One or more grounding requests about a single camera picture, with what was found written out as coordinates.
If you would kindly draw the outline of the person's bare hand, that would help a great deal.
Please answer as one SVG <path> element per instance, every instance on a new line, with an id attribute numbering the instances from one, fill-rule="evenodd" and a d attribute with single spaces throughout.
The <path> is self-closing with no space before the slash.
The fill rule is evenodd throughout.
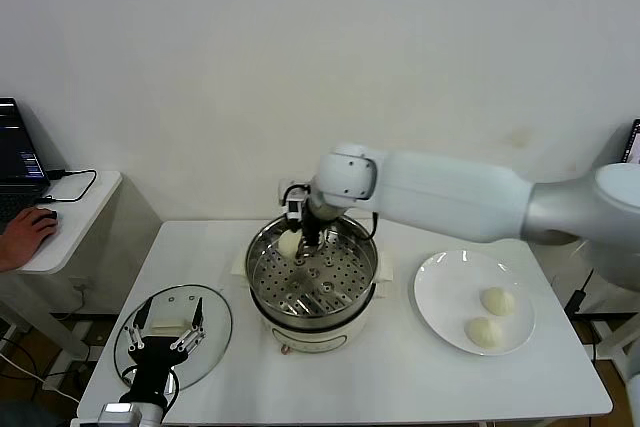
<path id="1" fill-rule="evenodd" d="M 21 211 L 1 234 L 1 271 L 26 265 L 56 231 L 57 214 L 52 210 L 30 207 Z"/>

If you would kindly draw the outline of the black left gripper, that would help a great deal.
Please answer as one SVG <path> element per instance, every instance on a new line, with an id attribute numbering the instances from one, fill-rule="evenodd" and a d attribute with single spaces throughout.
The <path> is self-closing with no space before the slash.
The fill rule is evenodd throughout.
<path id="1" fill-rule="evenodd" d="M 192 351 L 205 338 L 203 299 L 199 298 L 191 327 L 177 337 L 147 336 L 146 325 L 153 299 L 149 297 L 135 312 L 131 326 L 125 326 L 128 335 L 129 356 L 134 364 L 126 368 L 122 376 L 131 371 L 134 377 L 123 402 L 166 402 L 165 387 L 171 369 L 186 361 L 186 351 Z"/>

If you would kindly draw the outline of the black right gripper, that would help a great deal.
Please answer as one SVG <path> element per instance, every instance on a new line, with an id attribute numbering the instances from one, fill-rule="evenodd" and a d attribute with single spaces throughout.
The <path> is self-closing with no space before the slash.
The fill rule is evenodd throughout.
<path id="1" fill-rule="evenodd" d="M 306 243 L 316 243 L 308 246 L 309 254 L 316 254 L 323 247 L 323 240 L 320 239 L 325 222 L 319 219 L 309 206 L 303 207 L 301 217 L 302 237 L 295 252 L 295 261 L 303 262 L 307 257 Z"/>

